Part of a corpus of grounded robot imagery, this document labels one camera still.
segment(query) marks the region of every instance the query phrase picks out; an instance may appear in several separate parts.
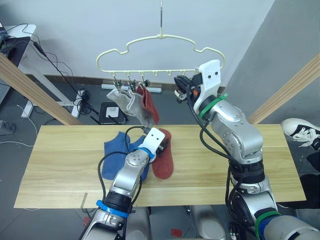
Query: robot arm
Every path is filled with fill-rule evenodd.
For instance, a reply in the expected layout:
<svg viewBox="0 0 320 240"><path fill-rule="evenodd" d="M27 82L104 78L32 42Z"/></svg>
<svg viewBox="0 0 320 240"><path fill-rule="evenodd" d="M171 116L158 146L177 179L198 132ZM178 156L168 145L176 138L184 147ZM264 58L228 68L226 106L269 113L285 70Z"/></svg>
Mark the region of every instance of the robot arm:
<svg viewBox="0 0 320 240"><path fill-rule="evenodd" d="M188 101L202 131L211 135L198 116L210 122L213 131L222 139L223 145L210 136L227 153L220 154L229 159L234 189L226 204L234 220L248 232L255 232L257 237L266 240L319 239L320 232L316 228L277 212L269 179L264 173L262 135L248 123L243 111L225 100L226 95L217 94L221 83L220 61L206 62L198 71L192 79L182 75L175 77L178 90L174 93L178 103Z"/></svg>
<svg viewBox="0 0 320 240"><path fill-rule="evenodd" d="M156 158L156 151L164 138L165 134L153 127L143 143L126 155L124 166L114 178L107 196L97 201L98 209L83 230L81 240L123 239L118 231L126 227L141 175L148 162Z"/></svg>

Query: red sock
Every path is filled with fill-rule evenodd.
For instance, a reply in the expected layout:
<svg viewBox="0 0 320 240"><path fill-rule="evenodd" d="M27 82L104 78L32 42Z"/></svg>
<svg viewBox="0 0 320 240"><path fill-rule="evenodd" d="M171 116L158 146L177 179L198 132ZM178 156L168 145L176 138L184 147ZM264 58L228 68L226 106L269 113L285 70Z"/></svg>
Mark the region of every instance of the red sock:
<svg viewBox="0 0 320 240"><path fill-rule="evenodd" d="M152 170L154 175L160 179L168 179L174 171L174 161L171 154L171 134L165 129L159 128L165 134L165 140L168 144L160 156L156 156L152 162Z"/></svg>
<svg viewBox="0 0 320 240"><path fill-rule="evenodd" d="M138 87L136 92L140 95L142 95L142 105L145 110L147 110L152 115L153 121L158 124L159 122L159 113L158 110L154 104L154 101L152 101L151 93L147 89L142 89L141 87Z"/></svg>

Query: green zip tie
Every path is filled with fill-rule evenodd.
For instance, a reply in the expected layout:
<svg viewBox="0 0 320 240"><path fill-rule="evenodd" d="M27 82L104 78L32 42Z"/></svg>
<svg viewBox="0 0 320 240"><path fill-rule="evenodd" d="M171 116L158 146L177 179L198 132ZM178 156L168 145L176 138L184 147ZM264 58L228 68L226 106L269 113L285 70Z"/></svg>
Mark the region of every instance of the green zip tie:
<svg viewBox="0 0 320 240"><path fill-rule="evenodd" d="M277 212L277 211L268 211L265 212L264 214L261 214L255 222L255 236L258 240L260 240L260 231L259 231L259 227L260 227L260 223L265 220L266 218L270 217L270 216L274 216L274 215L281 215L281 213Z"/></svg>
<svg viewBox="0 0 320 240"><path fill-rule="evenodd" d="M199 114L199 117L202 119L202 117L214 106L216 105L218 102L220 102L221 100L226 99L228 96L228 93L223 94L222 96L216 98L215 100L213 100L212 102L210 102Z"/></svg>

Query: sneaker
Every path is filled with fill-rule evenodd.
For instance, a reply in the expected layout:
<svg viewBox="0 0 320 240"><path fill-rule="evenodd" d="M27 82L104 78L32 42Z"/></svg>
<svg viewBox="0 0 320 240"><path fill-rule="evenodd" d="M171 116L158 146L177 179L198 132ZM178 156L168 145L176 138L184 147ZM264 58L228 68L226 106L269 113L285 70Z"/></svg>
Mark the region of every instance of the sneaker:
<svg viewBox="0 0 320 240"><path fill-rule="evenodd" d="M320 150L320 127L299 118L288 118L281 123L285 135L293 137L294 141L305 142L300 147L311 146Z"/></svg>

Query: blue sock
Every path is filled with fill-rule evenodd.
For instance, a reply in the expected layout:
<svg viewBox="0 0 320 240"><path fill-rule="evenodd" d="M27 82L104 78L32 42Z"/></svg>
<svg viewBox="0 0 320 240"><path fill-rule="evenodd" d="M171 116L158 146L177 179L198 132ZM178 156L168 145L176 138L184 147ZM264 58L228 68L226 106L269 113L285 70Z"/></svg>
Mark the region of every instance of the blue sock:
<svg viewBox="0 0 320 240"><path fill-rule="evenodd" d="M137 141L134 143L130 143L129 136L126 137L127 143L129 145L129 151L133 151L136 147L138 147L145 139L145 136L141 136ZM118 135L112 139L111 141L107 141L104 143L104 155L107 155L112 152L127 152L126 144L125 144L125 133L119 132ZM115 179L119 170L125 164L126 156L123 154L113 154L108 156L103 161L103 167L101 175L103 178L108 180ZM141 175L142 181L147 178L149 170L149 163L145 166L143 173Z"/></svg>

